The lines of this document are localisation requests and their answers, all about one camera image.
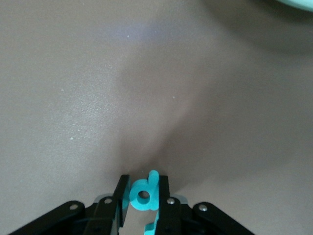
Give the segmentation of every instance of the cyan plastic piece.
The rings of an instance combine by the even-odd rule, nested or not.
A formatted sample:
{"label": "cyan plastic piece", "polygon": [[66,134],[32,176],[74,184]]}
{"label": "cyan plastic piece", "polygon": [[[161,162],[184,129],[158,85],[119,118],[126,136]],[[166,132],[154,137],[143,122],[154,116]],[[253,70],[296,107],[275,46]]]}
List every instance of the cyan plastic piece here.
{"label": "cyan plastic piece", "polygon": [[[129,194],[131,205],[139,211],[158,209],[158,182],[159,174],[156,170],[149,173],[148,179],[137,180],[133,183],[131,192]],[[142,198],[139,193],[145,191],[149,197]]]}
{"label": "cyan plastic piece", "polygon": [[279,1],[302,10],[313,11],[313,0],[279,0]]}
{"label": "cyan plastic piece", "polygon": [[155,222],[146,225],[144,235],[155,235],[156,234],[157,221],[158,221],[158,212],[156,214]]}

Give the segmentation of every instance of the gray table surface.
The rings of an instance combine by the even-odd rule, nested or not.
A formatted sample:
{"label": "gray table surface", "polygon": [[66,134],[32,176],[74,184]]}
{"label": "gray table surface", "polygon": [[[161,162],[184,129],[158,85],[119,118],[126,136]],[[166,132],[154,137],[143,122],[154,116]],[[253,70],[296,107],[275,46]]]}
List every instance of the gray table surface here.
{"label": "gray table surface", "polygon": [[[2,0],[0,234],[157,169],[313,233],[313,15],[274,0]],[[122,235],[153,213],[129,210]]]}

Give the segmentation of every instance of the cyan rim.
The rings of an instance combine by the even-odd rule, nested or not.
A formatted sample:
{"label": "cyan rim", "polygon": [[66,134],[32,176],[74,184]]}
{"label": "cyan rim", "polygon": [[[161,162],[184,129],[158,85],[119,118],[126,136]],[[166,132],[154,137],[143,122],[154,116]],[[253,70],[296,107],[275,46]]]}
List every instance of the cyan rim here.
{"label": "cyan rim", "polygon": [[287,5],[313,12],[313,0],[278,0]]}

